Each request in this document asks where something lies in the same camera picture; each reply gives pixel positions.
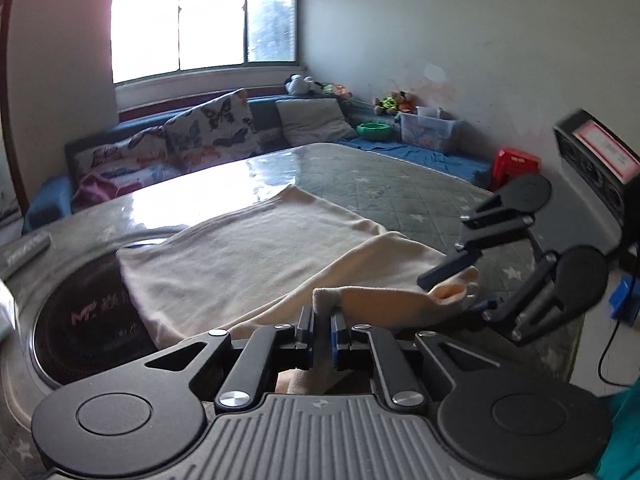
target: green bowl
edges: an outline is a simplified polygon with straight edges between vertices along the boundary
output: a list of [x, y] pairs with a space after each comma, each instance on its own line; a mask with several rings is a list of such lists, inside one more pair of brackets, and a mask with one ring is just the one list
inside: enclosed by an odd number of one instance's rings
[[387, 140], [391, 136], [391, 126], [388, 124], [365, 123], [356, 126], [359, 136], [369, 140]]

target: plastic storage box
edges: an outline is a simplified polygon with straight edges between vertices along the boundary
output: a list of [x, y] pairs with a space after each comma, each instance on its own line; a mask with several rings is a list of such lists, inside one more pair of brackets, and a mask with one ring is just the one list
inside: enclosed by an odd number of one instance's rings
[[462, 121], [400, 113], [402, 142], [436, 152], [449, 153], [456, 149], [461, 124]]

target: blue sofa cushion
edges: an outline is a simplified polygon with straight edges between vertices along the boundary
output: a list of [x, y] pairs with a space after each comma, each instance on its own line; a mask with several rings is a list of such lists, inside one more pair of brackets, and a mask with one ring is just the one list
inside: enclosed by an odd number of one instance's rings
[[68, 175], [54, 176], [40, 188], [22, 224], [22, 234], [71, 215], [74, 184]]

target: throw pillow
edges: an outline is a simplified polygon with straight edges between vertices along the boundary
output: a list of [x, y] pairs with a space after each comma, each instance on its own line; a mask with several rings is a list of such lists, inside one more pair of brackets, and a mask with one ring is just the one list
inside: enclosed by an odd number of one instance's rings
[[153, 126], [119, 142], [84, 150], [74, 156], [74, 161], [75, 177], [80, 182], [89, 173], [112, 178], [114, 174], [132, 173], [153, 164], [170, 164], [171, 156], [164, 127]]
[[189, 172], [262, 153], [245, 90], [191, 108], [169, 119], [164, 129]]
[[155, 162], [142, 168], [109, 168], [98, 174], [118, 187], [133, 186], [135, 184], [140, 187], [146, 187], [165, 180], [171, 180], [183, 175], [184, 172], [170, 164]]
[[276, 106], [283, 135], [292, 146], [355, 136], [335, 99], [288, 99], [276, 101]]

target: blue object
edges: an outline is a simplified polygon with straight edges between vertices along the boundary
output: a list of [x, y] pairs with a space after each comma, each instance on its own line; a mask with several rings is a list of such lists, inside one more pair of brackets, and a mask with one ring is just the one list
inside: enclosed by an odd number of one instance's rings
[[626, 302], [626, 305], [624, 304], [626, 295], [631, 288], [632, 280], [633, 277], [630, 274], [623, 276], [620, 284], [609, 298], [609, 304], [613, 307], [611, 319], [619, 319], [620, 322], [628, 326], [632, 326], [635, 323], [638, 312], [640, 312], [640, 280], [636, 281], [631, 297]]
[[466, 153], [444, 153], [435, 152], [418, 146], [409, 146], [399, 142], [375, 142], [361, 137], [351, 140], [336, 140], [337, 144], [351, 146], [366, 152], [381, 153], [407, 160], [420, 166], [450, 174], [472, 183], [474, 186], [487, 189], [491, 184], [492, 164], [481, 158], [468, 155]]
[[640, 381], [629, 390], [604, 397], [613, 433], [595, 475], [600, 480], [640, 478]]
[[[276, 101], [303, 98], [311, 99], [314, 97], [277, 95], [249, 99], [249, 108], [251, 108], [252, 115], [254, 116], [255, 127], [259, 132], [274, 128], [281, 128], [282, 122], [280, 121], [280, 114], [278, 113]], [[345, 100], [338, 98], [337, 101], [342, 112], [346, 113], [347, 104]], [[93, 134], [82, 139], [68, 142], [65, 145], [65, 158], [68, 174], [52, 177], [42, 185], [25, 215], [22, 233], [29, 233], [43, 225], [60, 220], [61, 218], [72, 214], [71, 199], [78, 188], [78, 183], [75, 181], [74, 171], [75, 155], [80, 152], [84, 152], [84, 150], [94, 148], [95, 146], [113, 144], [114, 142], [127, 139], [133, 134], [136, 134], [141, 130], [145, 130], [146, 128], [161, 126], [172, 117], [175, 117], [177, 114], [188, 109], [189, 108], [180, 108], [178, 110], [125, 121], [106, 132]], [[290, 147], [291, 145], [283, 136], [262, 144], [264, 153], [286, 150]]]
[[47, 180], [24, 216], [22, 234], [71, 215], [73, 195], [74, 184], [70, 176], [59, 175]]

